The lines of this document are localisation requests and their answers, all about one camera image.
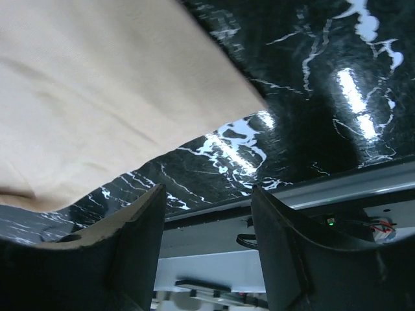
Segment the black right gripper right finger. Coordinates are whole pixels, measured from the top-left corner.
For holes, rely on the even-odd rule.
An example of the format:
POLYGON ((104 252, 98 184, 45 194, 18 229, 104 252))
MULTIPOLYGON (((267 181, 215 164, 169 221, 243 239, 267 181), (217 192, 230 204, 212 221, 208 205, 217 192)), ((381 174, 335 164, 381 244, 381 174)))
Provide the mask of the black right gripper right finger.
POLYGON ((414 237, 378 244, 335 231, 254 187, 271 310, 413 310, 414 237))

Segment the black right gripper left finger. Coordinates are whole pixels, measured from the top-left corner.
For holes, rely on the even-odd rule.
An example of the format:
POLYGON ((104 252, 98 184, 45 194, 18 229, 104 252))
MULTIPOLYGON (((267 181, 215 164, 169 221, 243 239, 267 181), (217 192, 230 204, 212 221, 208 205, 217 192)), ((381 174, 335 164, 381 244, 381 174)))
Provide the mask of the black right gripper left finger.
POLYGON ((2 310, 149 310, 166 189, 56 242, 1 241, 2 310))

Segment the beige t-shirt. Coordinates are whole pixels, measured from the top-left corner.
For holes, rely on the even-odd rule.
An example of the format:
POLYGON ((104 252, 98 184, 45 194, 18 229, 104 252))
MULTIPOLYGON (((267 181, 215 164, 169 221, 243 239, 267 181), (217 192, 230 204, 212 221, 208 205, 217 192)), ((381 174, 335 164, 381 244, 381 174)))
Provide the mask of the beige t-shirt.
POLYGON ((178 1, 1 2, 1 203, 66 208, 265 102, 178 1))

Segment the aluminium frame rail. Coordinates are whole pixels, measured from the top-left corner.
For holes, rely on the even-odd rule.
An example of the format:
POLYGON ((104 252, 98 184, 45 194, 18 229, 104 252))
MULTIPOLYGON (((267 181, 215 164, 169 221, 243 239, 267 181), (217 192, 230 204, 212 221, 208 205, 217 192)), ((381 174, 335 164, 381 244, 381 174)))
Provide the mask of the aluminium frame rail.
POLYGON ((327 203, 412 190, 414 159, 391 161, 357 168, 269 191, 293 209, 308 209, 327 203))

